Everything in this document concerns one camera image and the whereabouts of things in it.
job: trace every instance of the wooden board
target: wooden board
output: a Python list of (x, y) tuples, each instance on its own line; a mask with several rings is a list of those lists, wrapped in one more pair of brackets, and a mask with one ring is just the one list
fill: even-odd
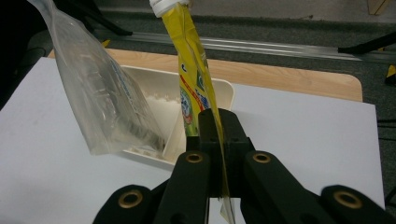
[[(108, 52), (120, 65), (177, 72), (174, 55), (121, 49)], [(208, 63), (212, 77), (232, 83), (362, 101), (361, 83), (351, 75), (210, 59)]]

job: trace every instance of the white bottle cap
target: white bottle cap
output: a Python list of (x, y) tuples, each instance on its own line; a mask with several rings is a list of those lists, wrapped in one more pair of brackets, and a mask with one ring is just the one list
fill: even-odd
[(189, 0), (149, 0), (152, 10), (158, 18), (160, 18), (163, 13), (174, 7), (176, 3), (187, 5), (189, 2)]

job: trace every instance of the gray floor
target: gray floor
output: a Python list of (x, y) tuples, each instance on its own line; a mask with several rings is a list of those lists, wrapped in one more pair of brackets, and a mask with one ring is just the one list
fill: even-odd
[[(94, 0), (102, 11), (147, 12), (149, 0)], [(379, 16), (370, 15), (367, 0), (194, 0), (191, 15), (311, 21), (396, 22), (396, 1)]]
[[(352, 2), (360, 4), (365, 1)], [(315, 1), (306, 0), (305, 3), (305, 6), (309, 8), (309, 4), (315, 4)], [(196, 6), (194, 7), (198, 7), (199, 4), (210, 4), (210, 2), (206, 0), (196, 0), (195, 4)], [(156, 19), (151, 12), (142, 13), (142, 11), (144, 11), (143, 9), (139, 12), (132, 12), (128, 7), (125, 9), (125, 7), (120, 6), (113, 6), (113, 9), (116, 9), (115, 11), (110, 10), (111, 8), (112, 7), (108, 7), (104, 10), (104, 16), (116, 23), (119, 27), (135, 32), (166, 34), (162, 21), (160, 19)], [(396, 11), (391, 10), (392, 8), (395, 8), (394, 1), (392, 1), (391, 5), (387, 8), (387, 14), (384, 14), (385, 17), (381, 17), (382, 19), (380, 19), (380, 17), (375, 17), (375, 20), (385, 20), (384, 22), (376, 22), (375, 20), (366, 21), (363, 19), (352, 20), (350, 19), (352, 17), (349, 17), (346, 21), (316, 21), (314, 20), (315, 18), (320, 18), (320, 16), (315, 16), (317, 14), (312, 13), (314, 14), (313, 19), (306, 19), (303, 18), (303, 14), (297, 15), (292, 14), (291, 12), (289, 13), (288, 10), (290, 9), (284, 9), (290, 14), (288, 18), (301, 19), (291, 20), (283, 17), (277, 18), (276, 15), (272, 18), (260, 18), (261, 14), (259, 13), (260, 15), (258, 14), (251, 18), (245, 18), (242, 14), (238, 18), (196, 15), (194, 16), (194, 22), (200, 36), (326, 47), (347, 47), (372, 40), (382, 35), (389, 34), (390, 32), (395, 32), (396, 22), (394, 13), (388, 14), (389, 11)], [(96, 24), (95, 22), (93, 22), (93, 24), (95, 28), (103, 29), (101, 25)], [(30, 48), (33, 48), (36, 45), (43, 45), (43, 43), (48, 41), (50, 41), (48, 34), (39, 34), (31, 41)], [(112, 40), (108, 47), (113, 49), (132, 49), (147, 52), (176, 54), (176, 51), (172, 46), (130, 41)], [(376, 106), (377, 117), (379, 119), (396, 119), (396, 88), (394, 86), (387, 86), (384, 84), (384, 78), (389, 67), (388, 64), (312, 60), (242, 52), (231, 53), (220, 50), (207, 50), (206, 55), (211, 59), (260, 63), (350, 74), (361, 81), (363, 102)], [(379, 137), (396, 138), (395, 129), (379, 129)], [(396, 142), (380, 140), (379, 144), (384, 192), (385, 194), (388, 194), (391, 189), (396, 186)], [(389, 208), (388, 211), (396, 217), (396, 209)]]

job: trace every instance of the black cable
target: black cable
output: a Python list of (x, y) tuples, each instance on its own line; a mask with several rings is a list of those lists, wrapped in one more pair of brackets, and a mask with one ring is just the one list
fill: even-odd
[(379, 119), (377, 123), (396, 123), (396, 119)]
[(379, 140), (384, 140), (384, 141), (391, 141), (391, 142), (396, 142), (396, 139), (394, 138), (378, 138)]
[(378, 125), (378, 128), (396, 128), (396, 126)]
[(396, 32), (381, 36), (369, 42), (348, 48), (338, 48), (339, 53), (364, 54), (396, 43)]
[(385, 197), (385, 206), (390, 206), (396, 208), (396, 203), (392, 203), (392, 198), (396, 195), (396, 187), (390, 191), (390, 193)]

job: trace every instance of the metal rail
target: metal rail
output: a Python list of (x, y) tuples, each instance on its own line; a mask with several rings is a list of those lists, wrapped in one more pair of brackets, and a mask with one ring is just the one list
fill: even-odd
[[(133, 35), (115, 35), (107, 30), (95, 30), (94, 34), (100, 38), (149, 42), (173, 45), (168, 35), (134, 33)], [(308, 59), (344, 60), (368, 63), (396, 63), (395, 51), (372, 51), (365, 54), (339, 53), (338, 48), (318, 47), (308, 45), (292, 45), (281, 43), (257, 42), (246, 40), (231, 40), (201, 37), (205, 49), (217, 49), (246, 53), (267, 54)]]

